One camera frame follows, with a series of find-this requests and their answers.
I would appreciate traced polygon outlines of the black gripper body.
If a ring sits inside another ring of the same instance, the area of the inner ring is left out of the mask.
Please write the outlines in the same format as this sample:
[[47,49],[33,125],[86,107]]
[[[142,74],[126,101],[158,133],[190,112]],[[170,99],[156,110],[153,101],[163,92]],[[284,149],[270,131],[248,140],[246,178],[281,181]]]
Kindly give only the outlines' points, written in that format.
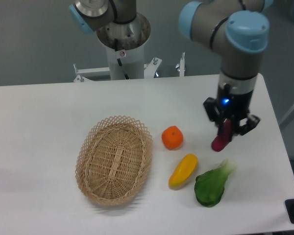
[[233,87],[225,84],[223,87],[218,87],[217,106],[223,112],[226,120],[230,120],[232,116],[240,121],[240,126],[246,123],[246,117],[250,114],[249,105],[253,91],[244,94],[235,94]]

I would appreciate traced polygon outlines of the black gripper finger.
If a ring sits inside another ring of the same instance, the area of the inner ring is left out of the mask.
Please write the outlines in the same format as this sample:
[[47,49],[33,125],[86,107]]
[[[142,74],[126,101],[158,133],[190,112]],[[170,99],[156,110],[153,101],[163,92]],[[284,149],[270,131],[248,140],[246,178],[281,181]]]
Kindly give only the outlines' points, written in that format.
[[235,136],[243,136],[245,134],[247,134],[248,132],[250,132],[251,130],[253,130],[254,128],[257,127],[257,125],[260,122],[260,118],[255,116],[255,115],[251,115],[248,114],[246,117],[246,123],[242,126],[240,126],[240,121],[238,119],[236,119],[235,116],[232,116],[230,119],[230,123],[231,123],[231,132],[230,132],[230,138],[229,140],[232,141],[232,139]]
[[218,109],[216,99],[212,97],[207,98],[203,103],[203,107],[209,120],[218,128],[217,135],[221,135],[224,132],[225,118],[223,112]]

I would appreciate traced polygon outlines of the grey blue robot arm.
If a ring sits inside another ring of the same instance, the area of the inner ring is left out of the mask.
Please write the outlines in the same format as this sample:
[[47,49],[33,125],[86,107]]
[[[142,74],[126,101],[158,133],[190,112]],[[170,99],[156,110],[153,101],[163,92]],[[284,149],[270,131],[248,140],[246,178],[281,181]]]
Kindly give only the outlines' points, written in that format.
[[[217,97],[203,104],[218,128],[216,141],[230,142],[260,121],[249,104],[269,39],[270,24],[262,11],[270,5],[270,0],[192,1],[180,12],[180,32],[222,57]],[[81,31],[95,32],[112,50],[110,68],[118,72],[116,79],[143,76],[143,65],[128,60],[128,51],[141,47],[150,35],[136,1],[77,0],[69,12]]]

